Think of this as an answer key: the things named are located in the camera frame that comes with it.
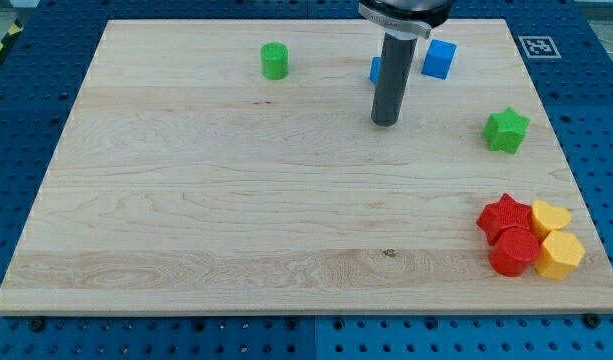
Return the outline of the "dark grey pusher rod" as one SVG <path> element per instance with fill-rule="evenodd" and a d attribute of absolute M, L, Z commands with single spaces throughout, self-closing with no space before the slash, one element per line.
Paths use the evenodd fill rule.
<path fill-rule="evenodd" d="M 416 38 L 400 40 L 384 35 L 371 112 L 378 126 L 389 127 L 398 121 L 416 45 Z"/>

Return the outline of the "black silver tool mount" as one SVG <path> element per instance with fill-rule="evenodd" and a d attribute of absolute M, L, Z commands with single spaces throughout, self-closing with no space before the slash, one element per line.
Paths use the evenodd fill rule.
<path fill-rule="evenodd" d="M 358 13 L 396 39 L 428 39 L 450 15 L 453 0 L 360 0 Z"/>

